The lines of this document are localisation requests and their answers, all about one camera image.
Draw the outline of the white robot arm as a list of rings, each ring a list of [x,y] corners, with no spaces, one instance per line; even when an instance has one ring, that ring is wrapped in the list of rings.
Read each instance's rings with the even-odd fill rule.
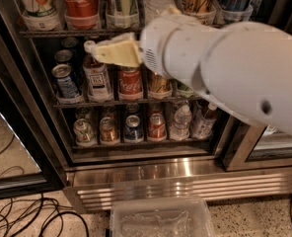
[[[170,6],[139,38],[126,33],[84,48],[101,63],[143,64],[237,119],[292,135],[292,36],[277,28],[239,22],[215,29]]]

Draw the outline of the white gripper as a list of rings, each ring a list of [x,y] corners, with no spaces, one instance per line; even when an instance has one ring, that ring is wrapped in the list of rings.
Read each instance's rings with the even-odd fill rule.
[[[151,21],[141,33],[140,53],[135,33],[98,43],[87,40],[84,49],[100,63],[139,67],[143,59],[147,68],[163,77],[189,78],[192,71],[186,58],[189,44],[185,41],[185,27],[191,17],[181,13],[175,5],[169,5],[160,17]]]

